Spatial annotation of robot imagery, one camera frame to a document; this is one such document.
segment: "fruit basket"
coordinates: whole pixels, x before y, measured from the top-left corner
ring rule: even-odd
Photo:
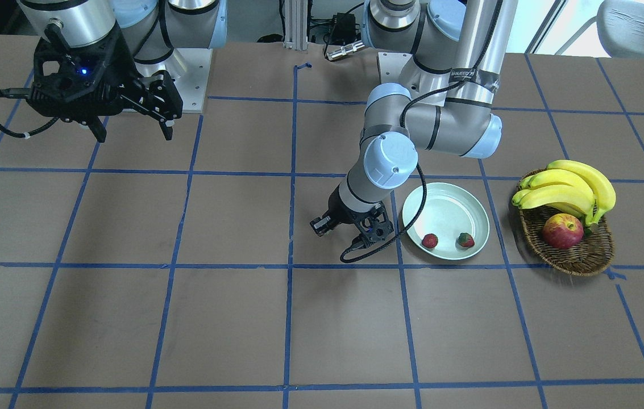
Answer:
[[[541,171],[543,169],[525,174],[522,180]],[[519,184],[516,189],[517,191],[521,189]],[[550,217],[561,213],[560,210],[549,206],[517,210],[527,243],[534,253],[550,266],[566,274],[585,277],[600,274],[610,266],[615,256],[615,244],[606,217],[603,216],[597,225],[590,226],[591,235],[586,236],[572,248],[558,249],[543,241],[542,228]]]

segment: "plate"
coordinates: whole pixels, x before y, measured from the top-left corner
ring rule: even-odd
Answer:
[[[423,213],[408,230],[408,236],[424,252],[444,260],[462,260],[481,251],[488,241],[490,224],[481,202],[466,189],[450,183],[428,183]],[[423,186],[412,191],[402,205],[402,222],[413,220],[423,197]],[[438,236],[433,249],[421,243],[428,233]],[[462,248],[456,244],[460,233],[473,236],[474,245]]]

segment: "strawberry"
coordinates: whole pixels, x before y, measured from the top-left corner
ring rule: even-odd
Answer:
[[[468,233],[461,233],[459,238],[456,240],[456,243],[458,243],[462,248],[470,248],[476,244],[473,241],[473,237]]]
[[[433,233],[428,233],[423,237],[424,248],[434,248],[437,245],[438,245],[438,236],[433,235]]]

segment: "chair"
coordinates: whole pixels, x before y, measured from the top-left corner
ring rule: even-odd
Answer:
[[[600,43],[610,57],[644,58],[644,4],[633,0],[602,2],[597,16],[586,21],[555,54],[565,52],[595,22]]]

